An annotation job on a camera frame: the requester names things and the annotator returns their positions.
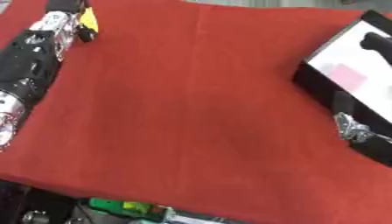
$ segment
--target green object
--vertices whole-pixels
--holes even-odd
[[[96,198],[90,199],[88,205],[94,210],[133,218],[146,217],[152,208],[152,204],[147,203]]]

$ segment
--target metal object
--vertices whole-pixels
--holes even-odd
[[[59,61],[64,59],[64,52],[74,42],[74,36],[79,25],[78,15],[63,11],[50,11],[38,22],[30,27],[31,31],[52,31],[56,46],[56,55]],[[40,37],[32,36],[26,43],[39,43]]]
[[[343,140],[364,143],[370,137],[381,137],[392,144],[391,137],[374,133],[367,125],[356,122],[350,115],[339,112],[334,119],[338,126],[339,136]]]
[[[46,212],[30,211],[22,218],[23,224],[49,224],[49,216]]]
[[[24,112],[25,106],[15,95],[0,90],[0,147],[8,146]]]
[[[84,219],[82,218],[72,218],[68,220],[65,224],[83,224],[83,223],[84,223]]]

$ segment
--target red felt surface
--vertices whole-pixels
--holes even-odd
[[[359,12],[93,5],[101,36],[75,43],[0,177],[257,223],[390,223],[392,171],[350,150],[291,83]],[[15,0],[0,44],[42,13],[42,0]]]

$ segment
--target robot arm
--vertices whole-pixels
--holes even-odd
[[[43,99],[75,38],[89,42],[97,33],[87,0],[49,0],[43,18],[0,51],[0,149]]]

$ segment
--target metal clamp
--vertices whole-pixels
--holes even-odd
[[[333,118],[338,126],[339,136],[343,140],[364,143],[370,137],[380,137],[392,144],[391,137],[374,133],[369,126],[355,121],[350,115],[339,112]]]

